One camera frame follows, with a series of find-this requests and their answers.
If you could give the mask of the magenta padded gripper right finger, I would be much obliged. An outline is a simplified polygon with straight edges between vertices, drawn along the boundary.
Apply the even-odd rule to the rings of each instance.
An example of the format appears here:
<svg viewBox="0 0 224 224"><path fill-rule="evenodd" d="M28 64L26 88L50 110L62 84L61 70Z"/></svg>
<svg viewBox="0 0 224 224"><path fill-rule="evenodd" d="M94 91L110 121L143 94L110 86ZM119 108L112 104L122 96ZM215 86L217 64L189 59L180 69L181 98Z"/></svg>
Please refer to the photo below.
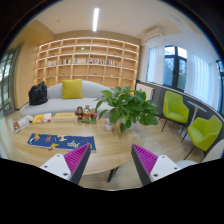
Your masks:
<svg viewBox="0 0 224 224"><path fill-rule="evenodd" d="M157 156L136 144L131 154L143 186L180 170L166 155Z"/></svg>

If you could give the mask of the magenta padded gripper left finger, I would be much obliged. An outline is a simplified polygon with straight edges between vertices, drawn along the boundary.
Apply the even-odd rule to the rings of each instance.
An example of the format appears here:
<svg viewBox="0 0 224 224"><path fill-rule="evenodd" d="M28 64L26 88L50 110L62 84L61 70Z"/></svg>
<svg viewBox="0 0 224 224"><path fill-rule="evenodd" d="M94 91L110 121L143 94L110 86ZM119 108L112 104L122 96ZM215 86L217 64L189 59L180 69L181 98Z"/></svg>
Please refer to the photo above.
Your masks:
<svg viewBox="0 0 224 224"><path fill-rule="evenodd" d="M90 154L90 145L86 144L65 155L55 154L41 166L41 169L78 184Z"/></svg>

